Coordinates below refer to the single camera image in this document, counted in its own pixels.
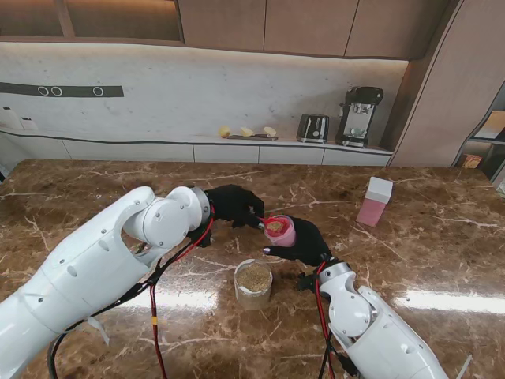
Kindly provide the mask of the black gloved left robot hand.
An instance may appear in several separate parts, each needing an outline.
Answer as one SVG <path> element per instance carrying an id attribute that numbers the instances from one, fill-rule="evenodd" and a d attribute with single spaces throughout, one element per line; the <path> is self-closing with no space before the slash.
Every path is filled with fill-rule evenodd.
<path id="1" fill-rule="evenodd" d="M 252 191 L 238 185 L 224 185 L 205 191 L 214 208 L 214 219 L 230 221 L 232 227 L 245 225 L 259 229 L 264 218 L 264 202 Z"/>

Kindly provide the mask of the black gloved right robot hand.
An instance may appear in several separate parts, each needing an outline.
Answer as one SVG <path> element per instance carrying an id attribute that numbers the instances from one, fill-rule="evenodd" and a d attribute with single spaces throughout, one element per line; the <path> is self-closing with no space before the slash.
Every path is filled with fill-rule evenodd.
<path id="1" fill-rule="evenodd" d="M 291 219 L 296 234 L 294 244 L 290 247 L 265 246 L 264 254 L 290 261 L 299 260 L 311 267 L 318 267 L 326 259 L 333 258 L 331 250 L 314 223 L 292 216 Z"/>

